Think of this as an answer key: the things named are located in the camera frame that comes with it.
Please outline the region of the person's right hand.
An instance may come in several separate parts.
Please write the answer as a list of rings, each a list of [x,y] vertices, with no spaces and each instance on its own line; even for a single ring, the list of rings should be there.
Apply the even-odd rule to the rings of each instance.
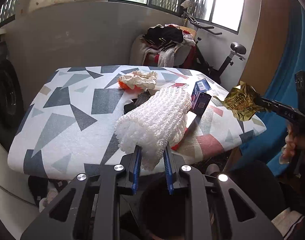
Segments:
[[[287,126],[287,136],[285,137],[285,145],[282,147],[282,153],[279,158],[280,164],[288,164],[295,155],[296,150],[304,152],[302,164],[305,164],[305,134],[295,134],[295,128],[292,124]]]

